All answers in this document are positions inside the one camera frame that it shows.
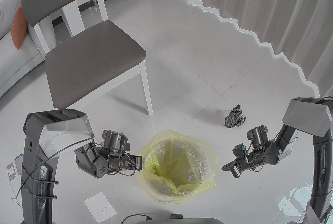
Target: white tile floor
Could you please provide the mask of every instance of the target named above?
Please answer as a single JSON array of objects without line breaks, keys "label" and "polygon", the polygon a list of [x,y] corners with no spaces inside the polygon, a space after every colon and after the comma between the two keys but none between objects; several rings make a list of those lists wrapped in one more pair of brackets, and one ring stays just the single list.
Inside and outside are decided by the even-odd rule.
[{"label": "white tile floor", "polygon": [[[158,204],[140,187],[136,177],[95,179],[80,171],[74,153],[59,159],[53,218],[60,223],[96,223],[84,200],[103,192],[117,214],[102,223],[119,223],[132,213],[153,219],[170,213],[184,217],[213,217],[225,224],[287,223],[298,221],[312,184],[312,138],[301,134],[293,154],[260,173],[246,172],[239,179],[220,168],[232,161],[236,144],[249,144],[246,132],[265,124],[269,138],[280,130],[289,100],[315,96],[297,69],[252,35],[240,33],[232,23],[220,22],[188,0],[109,0],[107,12],[121,29],[147,51],[146,66],[154,114],[145,114],[140,78],[126,81],[82,111],[88,114],[95,135],[114,129],[126,134],[136,154],[155,134],[165,129],[204,138],[214,147],[217,185],[180,205]],[[98,6],[82,12],[85,27],[101,21]],[[57,42],[69,37],[64,24],[55,27]],[[246,122],[235,129],[223,126],[221,110],[240,104]],[[0,98],[0,223],[20,223],[22,213],[10,196],[6,166],[23,152],[22,126],[28,113],[53,109],[44,64],[40,64]],[[13,188],[19,186],[18,177]],[[128,224],[141,218],[132,218]]]}]

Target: white sofa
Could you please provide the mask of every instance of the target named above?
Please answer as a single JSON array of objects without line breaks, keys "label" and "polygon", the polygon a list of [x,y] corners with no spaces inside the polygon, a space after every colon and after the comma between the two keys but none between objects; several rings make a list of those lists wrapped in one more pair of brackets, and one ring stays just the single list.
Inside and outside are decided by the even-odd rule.
[{"label": "white sofa", "polygon": [[[46,42],[53,49],[56,47],[56,39],[51,17],[42,20],[40,26]],[[44,58],[45,52],[33,27],[28,25],[27,33],[19,49],[16,49],[10,32],[2,37],[0,39],[0,97]]]}]

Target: black plastic bag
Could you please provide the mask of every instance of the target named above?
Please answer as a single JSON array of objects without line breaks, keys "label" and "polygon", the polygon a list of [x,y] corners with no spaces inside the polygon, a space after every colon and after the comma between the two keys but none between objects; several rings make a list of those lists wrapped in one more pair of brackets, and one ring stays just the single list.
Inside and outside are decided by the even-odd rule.
[{"label": "black plastic bag", "polygon": [[237,105],[233,110],[230,111],[230,114],[225,118],[224,126],[227,128],[239,127],[245,122],[245,117],[242,115],[242,110],[240,105]]}]

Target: crumpled trash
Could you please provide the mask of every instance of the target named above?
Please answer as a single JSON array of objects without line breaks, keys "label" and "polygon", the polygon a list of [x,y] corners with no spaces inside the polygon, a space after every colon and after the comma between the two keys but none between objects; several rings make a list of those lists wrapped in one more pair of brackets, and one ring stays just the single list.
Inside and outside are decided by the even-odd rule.
[{"label": "crumpled trash", "polygon": [[165,130],[139,155],[142,171],[136,173],[138,182],[156,202],[177,204],[216,184],[216,154],[202,139]]},{"label": "crumpled trash", "polygon": [[245,122],[245,117],[242,115],[242,110],[240,109],[240,105],[238,104],[234,107],[233,110],[230,111],[230,114],[225,118],[224,126],[227,128],[239,127]]}]

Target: chair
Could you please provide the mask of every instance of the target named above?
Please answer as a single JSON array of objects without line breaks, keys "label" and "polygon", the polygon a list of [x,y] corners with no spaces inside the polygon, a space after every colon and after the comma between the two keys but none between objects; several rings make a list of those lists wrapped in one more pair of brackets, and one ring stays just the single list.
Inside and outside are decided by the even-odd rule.
[{"label": "chair", "polygon": [[[43,46],[53,106],[80,109],[131,77],[141,73],[147,114],[152,114],[145,50],[108,19],[103,0],[97,0],[102,22],[84,29],[76,0],[21,0],[28,23]],[[61,9],[79,19],[64,21],[71,38],[50,49],[39,22]]]}]

